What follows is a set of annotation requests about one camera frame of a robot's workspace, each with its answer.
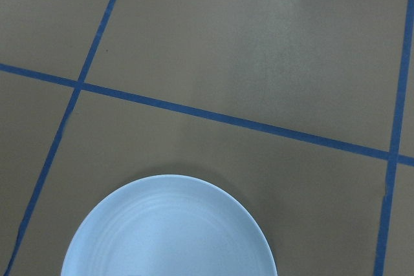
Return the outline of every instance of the blue stripe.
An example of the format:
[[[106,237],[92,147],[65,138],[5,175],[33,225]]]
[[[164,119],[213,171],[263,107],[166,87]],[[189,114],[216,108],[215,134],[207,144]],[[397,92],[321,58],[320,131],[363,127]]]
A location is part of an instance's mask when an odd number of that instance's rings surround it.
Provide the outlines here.
[[[13,67],[13,66],[1,64],[1,63],[0,63],[0,70],[9,72],[11,74],[18,74],[20,76],[25,76],[25,77],[34,78],[37,80],[42,80],[42,81],[64,85],[66,87],[75,87],[77,84],[76,81],[70,80],[67,78],[61,78],[61,77],[53,76],[51,74],[43,74],[41,72]]]
[[[369,147],[363,147],[361,145],[355,145],[353,143],[341,142],[339,140],[333,140],[329,138],[324,138],[312,134],[302,133],[298,131],[293,131],[290,129],[284,129],[282,127],[277,127],[269,124],[263,124],[255,121],[245,120],[241,118],[236,118],[234,116],[227,116],[225,114],[220,114],[216,112],[206,111],[198,108],[188,107],[184,105],[179,105],[178,103],[171,103],[163,100],[156,100],[154,98],[149,98],[137,94],[131,94],[128,92],[123,92],[120,90],[109,89],[107,87],[100,87],[97,85],[84,83],[83,90],[89,92],[94,92],[110,97],[120,98],[121,100],[133,101],[135,103],[141,103],[144,105],[149,105],[153,107],[158,107],[161,109],[167,109],[170,111],[180,112],[184,114],[189,114],[191,116],[198,116],[200,118],[214,120],[222,123],[227,123],[230,125],[236,125],[244,127],[247,129],[253,129],[255,131],[260,131],[264,133],[274,134],[282,137],[292,138],[295,140],[300,140],[302,142],[309,142],[316,145],[322,145],[325,147],[330,147],[338,150],[348,151],[356,154],[371,156],[373,158],[379,158],[382,160],[388,159],[388,152],[381,151],[378,149],[373,149]]]
[[[34,187],[33,193],[32,193],[32,197],[30,198],[30,201],[26,207],[25,210],[25,214],[23,216],[22,221],[20,222],[20,226],[19,226],[19,231],[17,232],[17,238],[16,238],[16,243],[14,245],[14,249],[12,252],[12,256],[10,258],[10,261],[8,263],[7,269],[4,273],[4,276],[9,276],[10,271],[13,267],[13,263],[16,259],[16,255],[19,251],[21,242],[23,240],[23,237],[25,236],[26,233],[26,229],[28,226],[28,223],[30,222],[30,218],[32,217],[33,214],[33,210],[36,206],[36,203],[39,199],[41,190],[43,189],[43,185],[45,184],[47,175],[49,173],[50,167],[52,165],[53,159],[56,155],[56,151],[58,150],[59,144],[61,142],[64,130],[65,130],[65,126],[67,124],[67,121],[69,119],[69,117],[71,116],[71,113],[76,105],[76,102],[78,100],[80,91],[82,89],[82,83],[83,81],[85,81],[86,75],[91,67],[92,61],[93,61],[93,57],[95,55],[96,49],[98,48],[100,39],[102,37],[102,33],[105,30],[105,27],[107,25],[107,22],[109,20],[109,17],[111,15],[112,9],[114,7],[114,3],[116,0],[109,0],[109,3],[107,5],[107,8],[105,10],[105,13],[102,17],[102,21],[100,23],[100,26],[98,27],[98,30],[95,34],[93,43],[89,49],[89,53],[86,57],[85,63],[83,64],[82,70],[80,72],[78,81],[72,81],[72,80],[67,80],[67,79],[63,79],[63,78],[58,78],[58,77],[54,77],[51,75],[47,75],[47,74],[40,74],[40,73],[36,73],[34,74],[34,72],[31,72],[29,70],[24,70],[24,69],[17,69],[15,67],[7,67],[7,66],[3,66],[1,67],[2,70],[4,71],[8,71],[8,72],[12,72],[15,74],[21,74],[22,76],[32,76],[32,78],[36,78],[39,80],[44,80],[44,81],[49,81],[49,82],[53,82],[53,83],[58,83],[58,82],[65,82],[65,83],[69,83],[71,84],[71,86],[73,86],[72,83],[75,83],[75,88],[72,92],[72,96],[69,100],[69,103],[66,107],[65,113],[63,114],[63,118],[60,122],[60,125],[58,127],[58,131],[56,132],[56,135],[53,139],[52,145],[50,146],[49,152],[47,154],[45,163],[43,164],[43,168],[40,172],[38,181],[36,182],[36,185]]]
[[[406,155],[399,155],[398,162],[404,165],[414,166],[414,158]]]
[[[398,152],[400,149],[402,117],[404,114],[404,103],[406,100],[406,89],[408,80],[409,59],[411,52],[411,39],[413,34],[414,0],[408,0],[406,12],[406,25],[404,30],[404,42],[400,63],[400,74],[398,77],[397,98],[395,100],[395,111],[393,130],[389,146],[389,160],[386,174],[386,194],[382,201],[380,217],[380,229],[376,245],[376,258],[374,276],[383,276],[386,258],[389,221],[391,218],[391,206],[393,203],[395,173],[397,171]]]

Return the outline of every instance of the white plate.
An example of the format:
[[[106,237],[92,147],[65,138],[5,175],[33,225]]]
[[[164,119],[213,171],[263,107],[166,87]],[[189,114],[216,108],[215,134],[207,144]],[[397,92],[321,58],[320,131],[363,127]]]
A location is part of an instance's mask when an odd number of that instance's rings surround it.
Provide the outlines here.
[[[111,193],[85,218],[61,276],[277,276],[248,211],[208,182],[143,178]]]

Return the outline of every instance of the plate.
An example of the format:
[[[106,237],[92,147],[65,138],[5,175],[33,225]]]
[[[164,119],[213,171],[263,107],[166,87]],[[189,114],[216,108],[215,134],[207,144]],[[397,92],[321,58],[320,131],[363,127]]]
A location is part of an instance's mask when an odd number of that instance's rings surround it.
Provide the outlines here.
[[[182,175],[143,178],[103,199],[61,276],[277,276],[265,236],[222,189]]]

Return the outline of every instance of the blue grid pattern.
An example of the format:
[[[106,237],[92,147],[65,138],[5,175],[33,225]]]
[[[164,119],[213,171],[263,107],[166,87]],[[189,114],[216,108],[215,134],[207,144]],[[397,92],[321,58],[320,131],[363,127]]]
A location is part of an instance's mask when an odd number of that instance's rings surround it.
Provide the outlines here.
[[[380,160],[387,161],[387,172],[386,172],[386,194],[382,202],[382,212],[380,218],[380,229],[378,232],[378,243],[376,247],[376,260],[374,267],[374,276],[382,276],[384,272],[384,261],[386,256],[387,248],[387,238],[389,231],[389,223],[391,217],[391,206],[393,201],[393,192],[395,185],[395,175],[397,170],[397,164],[410,165],[414,167],[414,158],[410,156],[405,156],[399,154],[400,139],[401,139],[401,130],[402,130],[402,117],[404,113],[404,104],[406,99],[406,89],[408,82],[408,69],[410,61],[410,52],[411,52],[411,41],[412,41],[412,32],[413,32],[413,20],[414,20],[414,0],[408,0],[407,11],[406,11],[406,24],[404,30],[404,42],[402,46],[402,56],[400,62],[400,72],[398,77],[398,86],[397,86],[397,96],[395,101],[395,111],[393,118],[393,127],[391,133],[391,141],[389,146],[389,151],[383,151],[379,149],[374,149],[362,145],[356,145],[353,143],[342,142],[339,140],[334,140],[322,136],[316,136],[312,134],[307,134],[299,131],[293,131],[290,129],[285,129],[282,127],[276,127],[269,124],[259,123],[251,120],[245,120],[241,118],[236,118],[233,116],[228,116],[225,114],[219,114],[212,111],[206,111],[194,107],[189,107],[185,105],[180,105],[178,103],[171,103],[168,101],[158,100],[154,98],[145,97],[139,94],[133,94],[130,92],[124,92],[120,90],[110,89],[107,87],[101,87],[99,85],[93,85],[86,83],[85,79],[87,77],[88,71],[93,62],[96,50],[99,46],[102,35],[107,26],[108,20],[111,16],[111,13],[114,8],[116,0],[109,0],[107,8],[103,14],[102,20],[96,31],[95,37],[93,39],[92,45],[89,49],[86,60],[83,64],[82,70],[80,72],[79,78],[77,80],[71,80],[67,78],[62,78],[59,76],[54,76],[51,74],[44,74],[42,72],[36,72],[33,70],[22,69],[18,67],[13,67],[10,65],[5,65],[0,63],[0,70],[3,72],[8,72],[11,74],[17,74],[20,76],[25,76],[28,78],[33,78],[41,81],[46,81],[50,83],[55,83],[58,85],[63,85],[66,87],[73,88],[71,98],[68,102],[66,110],[61,119],[60,125],[56,132],[56,135],[53,139],[52,145],[50,146],[48,155],[46,157],[45,163],[41,170],[40,176],[36,182],[35,188],[33,190],[32,197],[27,205],[25,210],[24,217],[21,221],[19,231],[16,238],[16,243],[12,256],[8,263],[8,267],[4,273],[4,276],[10,275],[14,260],[19,251],[19,247],[25,235],[28,223],[32,216],[33,210],[36,206],[36,202],[40,196],[41,190],[49,173],[49,169],[52,165],[53,159],[55,157],[56,151],[58,150],[59,144],[61,142],[63,131],[65,129],[67,120],[69,119],[78,97],[81,91],[93,92],[101,94],[104,96],[110,96],[114,98],[119,98],[121,100],[132,101],[135,103],[141,103],[144,105],[149,105],[152,107],[158,107],[161,109],[166,109],[170,111],[175,111],[179,113],[189,114],[199,118],[205,118],[217,122],[227,123],[230,125],[240,126],[247,129],[252,129],[255,131],[261,131],[268,134],[273,134],[277,136],[282,136],[286,138],[291,138],[299,140],[302,142],[313,143],[315,145],[321,145],[324,147],[329,147],[333,149],[338,149],[341,151],[347,151],[351,153],[360,154],[363,156],[370,156]]]

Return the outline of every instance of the dish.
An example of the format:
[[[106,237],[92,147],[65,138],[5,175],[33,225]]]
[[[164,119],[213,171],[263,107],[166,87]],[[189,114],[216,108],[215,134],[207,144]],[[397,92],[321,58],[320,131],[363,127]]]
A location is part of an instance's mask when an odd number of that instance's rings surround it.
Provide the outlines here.
[[[277,276],[265,236],[222,189],[182,175],[127,184],[85,218],[61,276]]]

